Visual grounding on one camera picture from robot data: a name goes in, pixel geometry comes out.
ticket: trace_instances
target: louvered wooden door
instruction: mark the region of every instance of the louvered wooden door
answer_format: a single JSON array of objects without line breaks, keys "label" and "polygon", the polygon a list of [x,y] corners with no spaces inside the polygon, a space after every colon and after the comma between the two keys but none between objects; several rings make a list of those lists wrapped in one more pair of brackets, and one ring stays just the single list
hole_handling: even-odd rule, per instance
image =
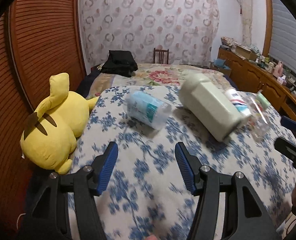
[{"label": "louvered wooden door", "polygon": [[67,72],[70,90],[85,76],[76,0],[16,0],[10,9],[15,66],[33,108],[49,95],[49,77]]},{"label": "louvered wooden door", "polygon": [[23,212],[30,162],[21,158],[19,140],[29,107],[13,79],[5,44],[4,19],[0,18],[0,225],[2,231],[16,230]]}]

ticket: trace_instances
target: transparent plastic bottle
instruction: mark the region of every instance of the transparent plastic bottle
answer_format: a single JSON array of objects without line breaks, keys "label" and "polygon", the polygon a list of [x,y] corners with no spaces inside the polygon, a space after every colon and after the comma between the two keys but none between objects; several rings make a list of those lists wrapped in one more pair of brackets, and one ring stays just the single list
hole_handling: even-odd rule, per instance
[{"label": "transparent plastic bottle", "polygon": [[255,141],[261,141],[270,130],[270,119],[265,112],[270,105],[270,102],[261,94],[261,90],[255,98],[250,98],[249,107],[253,115],[248,124]]},{"label": "transparent plastic bottle", "polygon": [[156,130],[164,127],[171,113],[171,105],[139,90],[126,96],[123,108],[129,116]]}]

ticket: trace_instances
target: cardboard box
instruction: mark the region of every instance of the cardboard box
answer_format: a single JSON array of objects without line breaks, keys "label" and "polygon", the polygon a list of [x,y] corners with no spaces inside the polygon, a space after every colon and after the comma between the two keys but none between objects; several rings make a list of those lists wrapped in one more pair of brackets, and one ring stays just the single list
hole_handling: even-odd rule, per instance
[{"label": "cardboard box", "polygon": [[213,62],[210,63],[210,69],[212,70],[216,70],[216,71],[219,71],[221,73],[223,73],[224,75],[227,75],[228,77],[230,77],[230,74],[231,74],[231,69],[225,69],[225,68],[217,68],[216,66],[214,66]]},{"label": "cardboard box", "polygon": [[254,54],[250,49],[244,47],[240,44],[235,44],[235,53],[245,57],[247,60],[255,61],[257,59],[257,55]]}]

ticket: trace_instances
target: gray blind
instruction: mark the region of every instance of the gray blind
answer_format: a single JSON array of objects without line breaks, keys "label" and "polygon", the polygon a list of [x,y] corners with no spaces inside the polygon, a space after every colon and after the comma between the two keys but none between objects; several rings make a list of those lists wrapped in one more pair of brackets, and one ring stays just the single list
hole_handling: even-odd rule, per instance
[{"label": "gray blind", "polygon": [[272,0],[273,23],[269,54],[296,73],[296,20],[280,0]]}]

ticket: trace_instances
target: bed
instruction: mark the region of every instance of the bed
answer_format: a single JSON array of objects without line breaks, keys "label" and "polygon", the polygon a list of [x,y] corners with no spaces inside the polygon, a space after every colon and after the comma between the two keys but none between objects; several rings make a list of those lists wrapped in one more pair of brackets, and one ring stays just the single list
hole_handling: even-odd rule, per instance
[{"label": "bed", "polygon": [[[144,91],[172,105],[172,114],[162,130],[156,132],[124,112],[124,98],[132,90]],[[231,175],[242,171],[278,227],[291,209],[296,171],[291,161],[274,149],[273,143],[279,136],[293,143],[296,140],[280,125],[277,111],[273,107],[267,110],[272,128],[262,142],[255,143],[243,127],[231,135],[229,143],[219,143],[182,107],[178,91],[177,86],[108,88],[102,91],[89,117],[73,154],[70,172],[91,164],[110,141],[118,144],[119,156],[108,189],[95,197],[107,239],[139,240],[150,234],[161,240],[186,239],[198,197],[192,197],[185,189],[174,158],[178,141],[183,141],[190,154],[216,171]],[[246,101],[250,95],[240,94]],[[79,239],[72,194],[68,206],[72,237]],[[223,213],[224,196],[220,197],[215,239],[221,238]]]},{"label": "bed", "polygon": [[221,72],[189,65],[138,64],[131,78],[100,73],[93,81],[87,99],[99,96],[105,89],[116,86],[180,86],[189,74],[203,73],[219,89],[231,87]]}]

